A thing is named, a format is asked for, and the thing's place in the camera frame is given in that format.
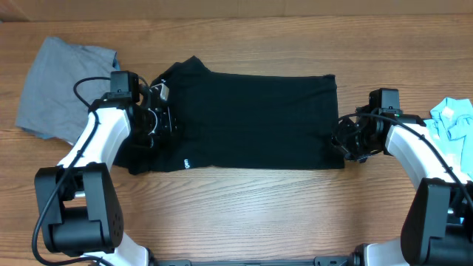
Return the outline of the black polo shirt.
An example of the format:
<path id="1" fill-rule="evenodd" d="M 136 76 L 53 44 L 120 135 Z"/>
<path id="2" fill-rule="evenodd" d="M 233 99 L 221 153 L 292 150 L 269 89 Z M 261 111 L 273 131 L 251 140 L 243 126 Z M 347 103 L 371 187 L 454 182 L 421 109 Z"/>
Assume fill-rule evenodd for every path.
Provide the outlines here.
<path id="1" fill-rule="evenodd" d="M 334 75 L 278 77 L 213 72 L 191 57 L 160 74 L 177 131 L 158 147 L 123 143 L 115 165 L 130 174 L 217 166 L 340 169 Z"/>

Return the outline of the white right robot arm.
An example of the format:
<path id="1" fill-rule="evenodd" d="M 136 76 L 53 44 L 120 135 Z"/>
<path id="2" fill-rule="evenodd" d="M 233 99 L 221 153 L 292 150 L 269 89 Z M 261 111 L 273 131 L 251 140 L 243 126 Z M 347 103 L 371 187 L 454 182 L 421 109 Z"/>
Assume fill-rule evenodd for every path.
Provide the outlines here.
<path id="1" fill-rule="evenodd" d="M 332 144 L 348 161 L 394 157 L 416 190 L 401 235 L 359 245 L 344 265 L 472 264 L 472 181 L 435 146 L 422 118 L 403 113 L 398 90 L 374 90 L 366 106 L 340 117 Z"/>

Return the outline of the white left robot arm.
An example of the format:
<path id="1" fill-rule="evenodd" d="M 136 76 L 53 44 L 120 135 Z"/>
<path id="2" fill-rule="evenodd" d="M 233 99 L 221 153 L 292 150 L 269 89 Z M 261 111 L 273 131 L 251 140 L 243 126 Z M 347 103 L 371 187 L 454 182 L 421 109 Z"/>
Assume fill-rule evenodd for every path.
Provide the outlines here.
<path id="1" fill-rule="evenodd" d="M 149 248 L 125 233 L 110 171 L 123 148 L 153 151 L 175 133 L 169 88 L 163 81 L 149 86 L 129 71 L 114 71 L 106 80 L 109 91 L 92 103 L 76 95 L 88 109 L 85 129 L 57 166 L 35 175 L 39 217 L 31 248 L 43 265 L 52 262 L 39 253 L 39 238 L 50 253 L 69 257 L 61 265 L 157 264 Z"/>

